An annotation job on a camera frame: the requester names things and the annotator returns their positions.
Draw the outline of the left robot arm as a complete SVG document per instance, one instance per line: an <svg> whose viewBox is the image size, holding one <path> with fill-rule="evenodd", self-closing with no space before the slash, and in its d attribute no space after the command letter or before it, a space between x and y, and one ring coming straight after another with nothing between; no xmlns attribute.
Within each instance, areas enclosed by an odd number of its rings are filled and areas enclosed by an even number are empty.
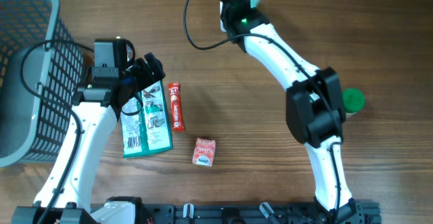
<svg viewBox="0 0 433 224"><path fill-rule="evenodd" d="M93 67L72 94L70 104L32 90L27 92L54 108L69 112L72 120L48 180L32 206L19 206L12 223L151 223L152 214L139 197L111 197L91 210L91 192L105 145L123 106L165 77L153 53L136 58L126 39L97 39L91 50Z"/></svg>

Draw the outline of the red chocolate bar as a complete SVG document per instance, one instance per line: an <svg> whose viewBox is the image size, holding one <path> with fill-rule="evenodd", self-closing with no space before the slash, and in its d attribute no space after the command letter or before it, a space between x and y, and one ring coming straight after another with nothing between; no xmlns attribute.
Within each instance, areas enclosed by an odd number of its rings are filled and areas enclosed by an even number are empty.
<svg viewBox="0 0 433 224"><path fill-rule="evenodd" d="M183 115L181 109L180 84L170 83L168 85L170 108L172 112L173 131L184 132Z"/></svg>

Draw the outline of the green lid jar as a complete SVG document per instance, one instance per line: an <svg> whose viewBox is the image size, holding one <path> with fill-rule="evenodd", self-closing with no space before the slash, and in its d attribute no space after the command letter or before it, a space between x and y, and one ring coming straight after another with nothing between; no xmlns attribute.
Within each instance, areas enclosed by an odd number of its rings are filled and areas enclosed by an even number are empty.
<svg viewBox="0 0 433 224"><path fill-rule="evenodd" d="M347 118L360 112L365 107L365 96L359 89L346 89L343 91L342 96Z"/></svg>

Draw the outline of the large green white packet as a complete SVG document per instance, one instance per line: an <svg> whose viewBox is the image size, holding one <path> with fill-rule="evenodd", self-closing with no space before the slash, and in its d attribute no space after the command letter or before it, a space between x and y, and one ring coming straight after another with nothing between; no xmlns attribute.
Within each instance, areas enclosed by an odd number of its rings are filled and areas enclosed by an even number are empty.
<svg viewBox="0 0 433 224"><path fill-rule="evenodd" d="M124 158L150 156L173 148L162 81L137 93L122 111Z"/></svg>

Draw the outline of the pink tissue pack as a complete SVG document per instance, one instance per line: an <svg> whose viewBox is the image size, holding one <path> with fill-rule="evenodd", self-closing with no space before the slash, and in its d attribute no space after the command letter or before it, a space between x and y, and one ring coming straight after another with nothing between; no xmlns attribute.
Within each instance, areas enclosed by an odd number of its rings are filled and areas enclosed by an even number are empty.
<svg viewBox="0 0 433 224"><path fill-rule="evenodd" d="M214 162L215 150L215 140L197 138L192 163L199 166L211 167Z"/></svg>

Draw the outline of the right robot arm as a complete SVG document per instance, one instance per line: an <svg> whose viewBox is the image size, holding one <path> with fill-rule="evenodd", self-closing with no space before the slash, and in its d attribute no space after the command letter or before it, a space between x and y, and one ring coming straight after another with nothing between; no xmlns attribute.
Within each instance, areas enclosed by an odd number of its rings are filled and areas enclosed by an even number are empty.
<svg viewBox="0 0 433 224"><path fill-rule="evenodd" d="M258 8L260 0L219 0L228 41L261 62L286 93L286 124L307 150L315 178L315 201L334 223L352 216L354 199L342 166L346 112L340 80L298 55Z"/></svg>

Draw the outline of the green white gum pack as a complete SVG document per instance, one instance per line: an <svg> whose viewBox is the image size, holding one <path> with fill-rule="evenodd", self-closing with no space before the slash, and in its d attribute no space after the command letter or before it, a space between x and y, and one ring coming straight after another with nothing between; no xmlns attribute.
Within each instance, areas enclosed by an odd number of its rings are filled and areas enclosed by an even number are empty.
<svg viewBox="0 0 433 224"><path fill-rule="evenodd" d="M315 103L315 102L319 101L321 98L320 98L319 95L317 95L316 93L312 92L309 95L309 99L310 99L311 103Z"/></svg>

